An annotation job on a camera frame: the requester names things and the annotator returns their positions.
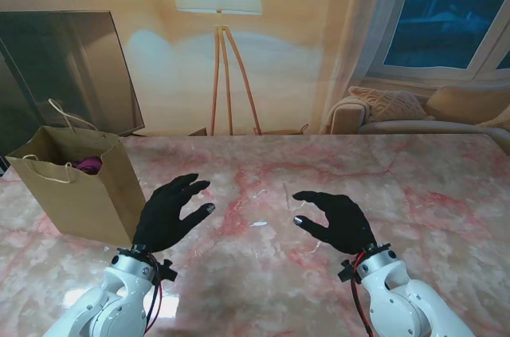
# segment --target red cable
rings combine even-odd
[[[156,312],[156,315],[154,316],[154,319],[152,319],[151,325],[147,327],[144,334],[147,334],[148,331],[151,330],[152,325],[156,322],[158,319],[159,311],[161,310],[161,303],[163,302],[163,289],[161,288],[161,282],[159,282],[159,304],[158,304],[158,311]]]
[[[356,268],[358,268],[359,262],[361,261],[363,256],[365,256],[365,252],[361,252],[358,255],[358,257],[356,258],[356,261],[354,263],[354,272],[356,272]],[[354,288],[354,291],[356,292],[356,297],[358,297],[358,289],[357,289],[356,285],[353,288]],[[363,319],[363,323],[365,325],[370,325],[367,321],[367,317],[365,317],[365,312],[363,311],[363,309],[360,307],[359,310],[361,311],[360,315],[361,315],[361,318]],[[369,337],[374,337],[374,333],[372,331],[369,333]]]

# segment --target knit pillow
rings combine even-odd
[[[428,117],[412,92],[381,91],[351,86],[349,93],[370,106],[369,122],[384,120],[434,120]]]
[[[510,106],[505,108],[501,114],[499,114],[493,120],[488,120],[487,122],[482,122],[479,126],[485,127],[501,127],[507,131],[510,131]]]

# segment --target curtain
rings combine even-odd
[[[370,65],[381,40],[381,26],[385,27],[389,18],[388,6],[393,5],[390,0],[347,0],[345,3],[330,0],[323,37],[325,46],[334,47],[334,51],[322,64],[320,80],[325,83],[317,86],[313,131],[319,130],[331,107],[355,84],[357,76],[364,76],[363,70]]]

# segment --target table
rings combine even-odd
[[[510,335],[510,163],[484,135],[124,140],[148,197],[198,172],[209,189],[183,215],[216,211],[171,250],[152,336],[363,336],[346,258],[292,223],[324,215],[299,190],[349,195],[379,243],[441,294],[476,335]],[[115,247],[60,235],[10,169],[0,180],[0,336],[39,336],[102,281]],[[360,290],[368,309],[368,296]]]

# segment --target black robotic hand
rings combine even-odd
[[[301,191],[292,196],[296,200],[314,203],[326,213],[329,226],[323,227],[305,216],[294,217],[294,222],[313,237],[332,245],[340,252],[355,255],[370,244],[375,237],[368,220],[359,206],[346,195]]]
[[[210,184],[205,180],[194,183],[197,178],[198,174],[179,176],[154,191],[143,208],[133,244],[146,245],[150,253],[163,251],[181,241],[214,211],[214,204],[206,203],[180,220],[182,207]]]

